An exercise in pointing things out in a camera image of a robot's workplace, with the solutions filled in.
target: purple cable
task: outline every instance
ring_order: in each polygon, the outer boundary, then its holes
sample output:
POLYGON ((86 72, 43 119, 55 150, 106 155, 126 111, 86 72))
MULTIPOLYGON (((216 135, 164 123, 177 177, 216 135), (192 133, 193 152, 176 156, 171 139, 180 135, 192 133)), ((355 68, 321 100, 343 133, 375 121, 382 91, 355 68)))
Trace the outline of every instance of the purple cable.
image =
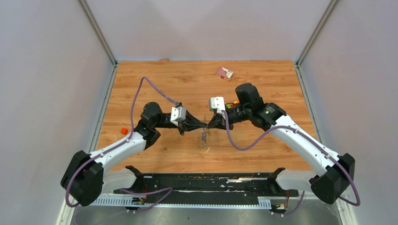
POLYGON ((276 214, 277 216, 281 216, 281 217, 282 217, 282 215, 283 215, 283 216, 288 216, 288 215, 291 215, 291 214, 295 213, 295 212, 300 208, 300 206, 301 206, 301 204, 302 204, 302 202, 303 202, 304 194, 305 194, 305 193, 306 193, 306 192, 303 191, 303 193, 301 194, 300 201, 297 203, 297 206, 296 206, 292 211, 287 212, 287 213, 275 213, 275 214, 276 214))
MULTIPOLYGON (((275 127, 271 127, 271 128, 268 129, 266 132, 264 132, 262 135, 260 135, 259 138, 257 138, 251 145, 249 145, 249 146, 247 146, 247 147, 245 147, 245 148, 241 148, 241 147, 237 146, 237 145, 234 143, 234 141, 232 140, 231 133, 230 133, 230 127, 229 127, 229 121, 228 121, 228 114, 227 114, 227 112, 226 112, 225 110, 223 110, 222 112, 223 112, 224 115, 225 115, 225 124, 226 124, 226 128, 227 128, 228 139, 230 140, 231 144, 232 144, 236 149, 238 149, 238 150, 248 150, 248 149, 250 149, 250 148, 253 147, 255 144, 257 144, 257 142, 259 142, 259 141, 261 140, 261 138, 263 138, 266 134, 268 134, 269 132, 271 132, 271 131, 273 131, 273 130, 275 130, 275 129, 284 128, 284 129, 288 129, 288 130, 291 130, 291 131, 294 131, 294 132, 296 131, 296 129, 294 129, 294 128, 292 128, 292 127, 288 127, 288 126, 275 126, 275 127)), ((297 131, 297 134, 301 135, 303 138, 305 138, 307 141, 309 141, 311 144, 313 144, 317 149, 319 149, 319 151, 322 152, 323 155, 325 155, 325 156, 328 155, 328 153, 327 153, 321 146, 319 146, 313 139, 311 139, 310 137, 308 137, 307 135, 303 134, 303 133, 300 132, 300 131, 297 131)), ((358 194, 357 188, 356 188, 356 186, 355 186, 355 184, 354 184, 354 181, 352 180, 351 176, 348 174, 348 172, 346 171, 346 169, 344 169, 344 167, 343 167, 339 162, 337 162, 337 160, 335 160, 333 157, 329 157, 329 159, 330 159, 334 164, 336 164, 336 165, 338 166, 338 168, 340 168, 340 170, 341 170, 341 171, 344 173, 344 175, 346 176, 348 182, 350 183, 350 185, 351 185, 351 187, 352 187, 352 190, 354 191, 354 195, 355 195, 355 198, 356 198, 357 202, 356 202, 356 203, 355 203, 355 202, 353 203, 353 202, 351 202, 351 201, 349 201, 349 200, 347 200, 347 199, 345 199, 345 198, 343 198, 343 197, 341 197, 341 196, 339 197, 339 199, 341 199, 341 200, 345 201, 346 203, 351 204, 351 205, 353 205, 353 206, 359 206, 359 205, 360 205, 360 196, 359 196, 359 194, 358 194)))
MULTIPOLYGON (((141 195, 141 194, 143 194, 143 193, 134 193, 134 192, 128 191, 128 190, 126 190, 126 189, 124 189, 124 188, 121 188, 120 190, 126 192, 127 194, 131 194, 131 195, 141 195)), ((167 190, 168 190, 168 192, 167 192, 161 199, 159 199, 157 202, 155 202, 154 204, 152 204, 152 205, 150 205, 150 206, 148 206, 148 207, 146 207, 146 208, 144 208, 144 209, 141 209, 141 210, 133 210, 133 213, 136 213, 136 212, 144 212, 144 211, 150 210, 150 209, 153 208, 155 205, 157 205, 157 204, 159 204, 161 201, 163 201, 163 199, 165 199, 165 198, 171 193, 171 191, 173 191, 173 188, 167 187, 167 188, 163 188, 163 189, 160 189, 160 190, 157 190, 157 191, 145 193, 146 195, 153 195, 153 194, 157 194, 157 193, 160 193, 160 192, 163 192, 163 191, 167 191, 167 190)), ((117 212, 117 213, 115 213, 115 214, 113 214, 113 215, 111 215, 111 216, 109 216, 109 217, 107 217, 107 218, 105 218, 105 219, 103 219, 103 220, 101 220, 101 221, 95 223, 94 225, 102 224, 102 223, 104 223, 105 221, 109 220, 110 218, 113 218, 113 217, 115 217, 115 216, 117 216, 117 215, 119 215, 119 214, 126 213, 126 212, 129 213, 130 211, 123 210, 123 211, 117 212)), ((78 225, 78 224, 77 224, 77 221, 76 221, 76 217, 77 217, 77 214, 73 217, 73 223, 74 223, 75 225, 78 225)))
MULTIPOLYGON (((139 90, 141 89, 142 82, 143 82, 144 79, 145 79, 146 81, 148 81, 148 83, 149 83, 160 95, 162 95, 163 97, 165 97, 169 102, 171 102, 171 103, 173 103, 173 104, 176 104, 176 103, 177 103, 176 101, 174 101, 174 100, 172 100, 171 98, 169 98, 168 96, 166 96, 161 90, 159 90, 159 89, 148 79, 148 77, 143 76, 143 77, 141 78, 141 81, 139 82, 139 86, 138 86, 136 95, 134 96, 133 103, 131 104, 131 110, 130 110, 131 132, 130 132, 130 135, 129 135, 128 139, 130 139, 130 138, 133 136, 133 133, 134 133, 133 110, 134 110, 134 105, 135 105, 136 100, 137 100, 137 97, 138 97, 139 90)), ((125 144, 125 143, 126 143, 126 141, 123 141, 123 142, 121 142, 121 143, 115 145, 114 147, 112 147, 112 148, 110 148, 110 149, 104 151, 104 152, 103 152, 103 155, 106 155, 107 153, 113 151, 114 149, 116 149, 116 148, 122 146, 122 145, 125 144)), ((88 165, 90 162, 92 162, 92 161, 98 159, 99 157, 101 157, 101 154, 96 155, 96 156, 90 158, 89 160, 87 160, 85 163, 83 163, 83 164, 76 170, 76 172, 75 172, 75 173, 72 175, 72 177, 70 178, 70 181, 69 181, 69 183, 68 183, 68 186, 66 187, 66 193, 65 193, 65 202, 66 202, 66 204, 67 204, 69 207, 73 208, 73 207, 76 207, 76 206, 79 205, 79 203, 76 203, 76 204, 72 205, 72 203, 70 203, 70 201, 69 201, 69 193, 70 193, 70 188, 71 188, 71 186, 72 186, 73 181, 75 180, 75 178, 76 178, 76 176, 79 174, 79 172, 80 172, 81 170, 83 170, 83 168, 84 168, 86 165, 88 165)))

